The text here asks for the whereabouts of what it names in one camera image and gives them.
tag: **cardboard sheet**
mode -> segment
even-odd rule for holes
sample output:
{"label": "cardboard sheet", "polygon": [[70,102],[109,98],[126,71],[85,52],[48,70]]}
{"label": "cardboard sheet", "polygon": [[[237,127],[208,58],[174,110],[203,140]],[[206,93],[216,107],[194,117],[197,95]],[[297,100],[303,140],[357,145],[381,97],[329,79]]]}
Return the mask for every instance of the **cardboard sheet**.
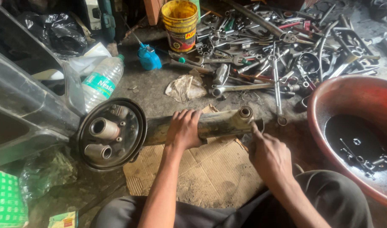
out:
{"label": "cardboard sheet", "polygon": [[[204,113],[217,111],[212,105]],[[160,165],[163,145],[146,147],[123,167],[131,195],[148,195]],[[206,208],[238,208],[263,185],[235,136],[209,138],[186,150],[178,173],[177,201]]]}

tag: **dark oil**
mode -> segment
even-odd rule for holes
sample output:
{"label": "dark oil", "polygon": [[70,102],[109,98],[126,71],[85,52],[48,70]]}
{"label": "dark oil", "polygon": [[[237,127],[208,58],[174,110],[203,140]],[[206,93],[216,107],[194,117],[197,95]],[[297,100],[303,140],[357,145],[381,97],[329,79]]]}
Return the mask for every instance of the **dark oil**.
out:
{"label": "dark oil", "polygon": [[326,123],[325,137],[331,148],[342,158],[347,153],[342,151],[346,144],[355,156],[373,162],[382,154],[387,155],[387,135],[376,125],[361,117],[337,115]]}

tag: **tool pile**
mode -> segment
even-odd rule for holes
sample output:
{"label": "tool pile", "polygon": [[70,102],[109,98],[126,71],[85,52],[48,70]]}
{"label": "tool pile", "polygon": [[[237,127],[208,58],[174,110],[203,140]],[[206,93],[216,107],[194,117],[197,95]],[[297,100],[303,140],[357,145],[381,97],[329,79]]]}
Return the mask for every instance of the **tool pile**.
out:
{"label": "tool pile", "polygon": [[[324,80],[343,74],[376,75],[380,56],[353,30],[348,18],[340,15],[324,23],[335,4],[324,14],[311,15],[285,11],[260,3],[233,7],[224,17],[209,11],[197,27],[194,49],[182,56],[170,52],[171,65],[194,68],[213,76],[213,96],[227,91],[267,89],[275,92],[277,122],[287,120],[281,108],[281,95],[299,93],[307,98]],[[326,40],[333,36],[337,44]],[[197,61],[180,58],[197,52]],[[227,81],[240,85],[226,85]]]}

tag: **concrete floor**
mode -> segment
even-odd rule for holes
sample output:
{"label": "concrete floor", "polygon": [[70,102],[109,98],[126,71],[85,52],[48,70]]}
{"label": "concrete floor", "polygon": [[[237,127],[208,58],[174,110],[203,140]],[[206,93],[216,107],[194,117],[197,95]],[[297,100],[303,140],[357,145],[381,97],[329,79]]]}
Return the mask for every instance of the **concrete floor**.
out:
{"label": "concrete floor", "polygon": [[[346,3],[346,7],[336,8],[330,18],[337,18],[340,13],[348,15],[352,19],[355,30],[363,38],[373,38],[387,32],[387,26],[382,23],[374,21],[357,23],[369,18],[367,8],[359,2],[347,1]],[[322,10],[329,7],[325,3],[318,4]],[[148,42],[152,46],[159,45],[160,47],[167,45],[166,35],[162,29],[144,28],[138,29],[136,33],[143,43]],[[172,115],[174,111],[184,108],[201,109],[210,103],[219,111],[250,106],[256,115],[263,117],[266,123],[265,132],[285,142],[292,151],[293,162],[300,164],[305,171],[336,170],[325,159],[314,142],[308,129],[306,112],[297,112],[296,103],[301,100],[300,96],[282,100],[282,108],[289,120],[289,124],[285,127],[276,123],[274,96],[267,92],[256,91],[259,99],[253,93],[242,96],[239,92],[230,92],[225,101],[219,101],[207,95],[185,104],[178,103],[165,95],[165,89],[170,81],[186,74],[187,71],[170,68],[167,65],[168,56],[158,51],[163,67],[159,70],[144,71],[136,57],[137,49],[138,45],[133,37],[126,39],[119,46],[119,53],[126,56],[126,66],[113,97],[127,97],[136,101],[143,108],[147,117]],[[374,54],[385,56],[376,45],[371,46],[371,50]],[[387,78],[387,58],[383,57],[380,63],[378,77]],[[130,90],[134,86],[137,86],[137,89]],[[74,210],[79,210],[79,227],[89,227],[90,221],[103,205],[113,198],[129,194],[121,169],[107,173],[91,172],[81,166],[78,169],[79,179],[76,183],[54,187],[44,197],[29,205],[30,220],[33,221],[34,227],[46,227],[49,216]],[[387,227],[387,208],[371,199],[368,201],[375,226]]]}

